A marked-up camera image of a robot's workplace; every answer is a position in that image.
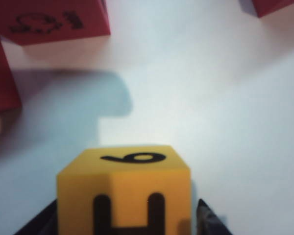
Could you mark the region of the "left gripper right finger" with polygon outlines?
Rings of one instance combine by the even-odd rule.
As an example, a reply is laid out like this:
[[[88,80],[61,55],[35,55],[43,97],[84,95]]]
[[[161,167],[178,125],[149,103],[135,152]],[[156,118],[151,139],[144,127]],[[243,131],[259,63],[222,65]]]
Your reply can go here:
[[[203,199],[199,199],[197,205],[197,234],[232,235]]]

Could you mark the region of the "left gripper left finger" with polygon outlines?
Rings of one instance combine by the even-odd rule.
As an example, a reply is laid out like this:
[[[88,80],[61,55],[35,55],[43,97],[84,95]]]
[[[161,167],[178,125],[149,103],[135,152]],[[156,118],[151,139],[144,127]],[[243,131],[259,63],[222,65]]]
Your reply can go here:
[[[19,229],[16,235],[57,235],[57,200],[53,200],[39,214]]]

